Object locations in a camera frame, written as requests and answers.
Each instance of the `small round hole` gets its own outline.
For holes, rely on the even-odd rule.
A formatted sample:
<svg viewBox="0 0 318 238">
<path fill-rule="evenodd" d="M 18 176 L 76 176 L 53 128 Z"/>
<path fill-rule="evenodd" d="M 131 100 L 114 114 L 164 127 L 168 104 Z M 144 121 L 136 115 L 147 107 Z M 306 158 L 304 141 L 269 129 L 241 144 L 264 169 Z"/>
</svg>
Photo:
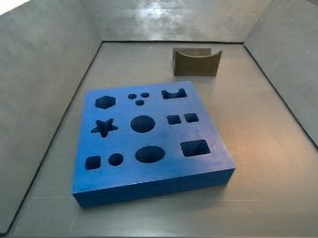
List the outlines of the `small round hole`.
<svg viewBox="0 0 318 238">
<path fill-rule="evenodd" d="M 112 166 L 118 166 L 124 161 L 124 157 L 120 153 L 113 153 L 108 158 L 108 163 Z"/>
<path fill-rule="evenodd" d="M 149 96 L 149 93 L 141 93 L 140 96 L 141 98 L 147 98 Z"/>
<path fill-rule="evenodd" d="M 129 95 L 128 95 L 128 99 L 135 99 L 136 98 L 136 95 L 133 94 L 133 93 L 131 93 Z"/>
<path fill-rule="evenodd" d="M 137 100 L 137 101 L 135 102 L 135 105 L 143 106 L 143 105 L 144 105 L 144 100 Z"/>
<path fill-rule="evenodd" d="M 136 116 L 131 121 L 131 127 L 135 132 L 145 133 L 153 129 L 153 119 L 147 115 Z"/>
</svg>

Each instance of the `circular hole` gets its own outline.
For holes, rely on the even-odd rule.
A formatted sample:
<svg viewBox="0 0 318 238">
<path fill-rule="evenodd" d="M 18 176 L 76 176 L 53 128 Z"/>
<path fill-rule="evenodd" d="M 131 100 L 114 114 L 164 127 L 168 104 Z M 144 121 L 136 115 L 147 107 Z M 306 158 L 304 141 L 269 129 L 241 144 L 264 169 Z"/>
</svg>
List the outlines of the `circular hole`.
<svg viewBox="0 0 318 238">
<path fill-rule="evenodd" d="M 122 155 L 120 153 L 113 153 L 108 158 L 108 163 L 112 166 L 117 166 L 122 163 Z"/>
<path fill-rule="evenodd" d="M 153 119 L 147 115 L 136 116 L 131 121 L 131 127 L 135 132 L 145 133 L 153 129 Z"/>
<path fill-rule="evenodd" d="M 137 100 L 137 101 L 135 102 L 135 105 L 137 105 L 137 106 L 144 105 L 144 100 Z"/>
<path fill-rule="evenodd" d="M 136 95 L 133 94 L 133 93 L 131 93 L 129 95 L 128 95 L 128 99 L 135 99 L 136 98 Z"/>
<path fill-rule="evenodd" d="M 141 163 L 155 163 L 164 158 L 165 152 L 157 146 L 147 146 L 135 153 L 135 159 Z"/>
<path fill-rule="evenodd" d="M 141 98 L 147 98 L 149 96 L 149 93 L 141 93 L 140 96 Z"/>
</svg>

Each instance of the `rectangular hole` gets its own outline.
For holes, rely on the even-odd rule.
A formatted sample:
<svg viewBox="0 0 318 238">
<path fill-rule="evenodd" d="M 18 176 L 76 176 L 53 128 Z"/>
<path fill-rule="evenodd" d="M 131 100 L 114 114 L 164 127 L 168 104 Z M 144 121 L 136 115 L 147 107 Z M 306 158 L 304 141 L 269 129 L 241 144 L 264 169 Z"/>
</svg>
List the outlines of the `rectangular hole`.
<svg viewBox="0 0 318 238">
<path fill-rule="evenodd" d="M 181 142 L 180 145 L 181 145 L 184 157 L 197 156 L 201 154 L 211 153 L 204 139 L 185 141 L 185 142 Z"/>
<path fill-rule="evenodd" d="M 179 115 L 168 115 L 167 119 L 168 119 L 168 124 L 169 125 L 175 125 L 175 124 L 180 124 L 181 123 Z"/>
<path fill-rule="evenodd" d="M 199 122 L 199 118 L 197 118 L 196 113 L 184 114 L 184 119 L 188 123 Z"/>
</svg>

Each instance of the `hexagon-shaped hole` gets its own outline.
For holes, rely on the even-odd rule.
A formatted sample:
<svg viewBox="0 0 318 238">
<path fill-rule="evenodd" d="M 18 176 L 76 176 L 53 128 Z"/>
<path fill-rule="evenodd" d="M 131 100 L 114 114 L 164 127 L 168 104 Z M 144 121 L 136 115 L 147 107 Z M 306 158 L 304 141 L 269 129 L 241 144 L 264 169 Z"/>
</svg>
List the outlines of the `hexagon-shaped hole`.
<svg viewBox="0 0 318 238">
<path fill-rule="evenodd" d="M 108 109 L 114 106 L 114 98 L 110 96 L 102 96 L 96 99 L 94 106 L 100 109 Z"/>
</svg>

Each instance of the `gray floor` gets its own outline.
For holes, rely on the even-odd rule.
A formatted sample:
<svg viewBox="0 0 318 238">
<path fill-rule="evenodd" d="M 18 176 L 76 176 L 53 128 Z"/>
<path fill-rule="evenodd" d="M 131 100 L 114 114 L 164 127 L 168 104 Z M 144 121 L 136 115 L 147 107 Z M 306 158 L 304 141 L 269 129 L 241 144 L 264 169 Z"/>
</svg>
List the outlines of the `gray floor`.
<svg viewBox="0 0 318 238">
<path fill-rule="evenodd" d="M 172 48 L 223 50 L 216 77 L 173 77 Z M 70 196 L 84 91 L 189 80 L 237 164 L 224 187 L 80 209 Z M 243 45 L 102 44 L 10 236 L 316 236 L 318 153 Z"/>
</svg>

